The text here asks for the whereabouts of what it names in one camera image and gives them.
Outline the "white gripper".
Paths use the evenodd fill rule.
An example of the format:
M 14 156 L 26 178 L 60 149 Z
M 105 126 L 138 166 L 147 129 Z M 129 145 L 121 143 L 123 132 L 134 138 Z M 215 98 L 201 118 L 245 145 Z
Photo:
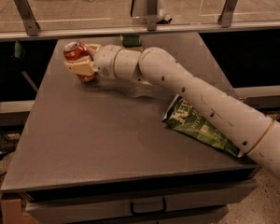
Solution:
M 100 44 L 87 44 L 89 49 L 93 49 L 94 62 L 87 60 L 82 62 L 65 62 L 65 67 L 73 74 L 82 76 L 93 76 L 97 73 L 104 78 L 116 79 L 115 60 L 118 53 L 122 50 L 121 46 Z

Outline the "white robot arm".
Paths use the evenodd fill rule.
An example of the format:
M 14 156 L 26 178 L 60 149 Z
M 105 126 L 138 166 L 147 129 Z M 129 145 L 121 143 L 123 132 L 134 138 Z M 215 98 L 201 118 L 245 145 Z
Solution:
M 159 85 L 182 96 L 244 154 L 280 179 L 280 122 L 199 79 L 169 52 L 70 42 L 65 66 L 87 80 L 97 76 Z

